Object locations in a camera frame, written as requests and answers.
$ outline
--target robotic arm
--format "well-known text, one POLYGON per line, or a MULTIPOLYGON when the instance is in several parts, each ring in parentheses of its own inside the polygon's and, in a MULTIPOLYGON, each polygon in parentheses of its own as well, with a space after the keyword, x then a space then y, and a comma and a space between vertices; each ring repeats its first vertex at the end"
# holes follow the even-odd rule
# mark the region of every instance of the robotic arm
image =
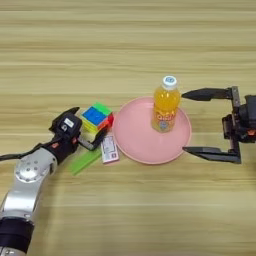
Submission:
POLYGON ((50 128, 53 139, 24 154, 5 155, 0 161, 20 159, 14 184, 0 207, 0 256, 25 256, 32 238, 42 188, 59 164, 77 150, 82 121, 72 108, 50 128))
POLYGON ((222 118, 224 139, 230 140, 228 152, 215 147, 184 147, 190 154, 210 161, 221 161, 241 164, 239 143, 256 142, 256 95, 245 96, 246 103, 240 104, 238 87, 227 89, 203 88, 182 95, 183 98, 195 101, 212 99, 230 100, 232 113, 222 118))

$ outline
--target bottle label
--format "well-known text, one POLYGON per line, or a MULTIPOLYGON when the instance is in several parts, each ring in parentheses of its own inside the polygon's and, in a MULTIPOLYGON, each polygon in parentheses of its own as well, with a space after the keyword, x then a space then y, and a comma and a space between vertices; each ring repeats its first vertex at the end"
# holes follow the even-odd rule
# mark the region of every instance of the bottle label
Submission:
POLYGON ((156 108, 154 109, 154 120, 161 131, 170 131, 173 128, 176 112, 177 109, 172 112, 164 112, 156 108))

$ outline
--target rubik's cube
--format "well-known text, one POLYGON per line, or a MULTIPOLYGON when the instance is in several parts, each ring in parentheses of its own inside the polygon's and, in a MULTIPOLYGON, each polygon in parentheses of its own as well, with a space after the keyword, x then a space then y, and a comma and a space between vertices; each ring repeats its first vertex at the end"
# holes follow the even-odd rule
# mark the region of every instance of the rubik's cube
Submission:
POLYGON ((91 133, 98 133, 106 126, 111 127, 114 121, 113 113, 106 106, 96 103, 82 113, 84 128, 91 133))

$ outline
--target pink plate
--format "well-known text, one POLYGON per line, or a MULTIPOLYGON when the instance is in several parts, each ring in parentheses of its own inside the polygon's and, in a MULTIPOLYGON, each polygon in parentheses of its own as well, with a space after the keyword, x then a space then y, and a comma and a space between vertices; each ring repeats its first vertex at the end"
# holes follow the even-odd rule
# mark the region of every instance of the pink plate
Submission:
POLYGON ((173 130, 159 133, 151 127, 153 98, 135 99, 116 115, 113 134, 118 147, 131 159, 145 164, 170 162, 183 153, 189 143, 191 125, 187 115, 178 110, 173 130))

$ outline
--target white bottle cap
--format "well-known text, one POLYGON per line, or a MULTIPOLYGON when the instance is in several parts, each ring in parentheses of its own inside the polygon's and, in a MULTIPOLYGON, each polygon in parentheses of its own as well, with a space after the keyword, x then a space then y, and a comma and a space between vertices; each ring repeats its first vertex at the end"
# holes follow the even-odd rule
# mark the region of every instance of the white bottle cap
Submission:
POLYGON ((174 76, 165 76, 163 78, 163 88, 171 91, 177 88, 177 79, 174 76))

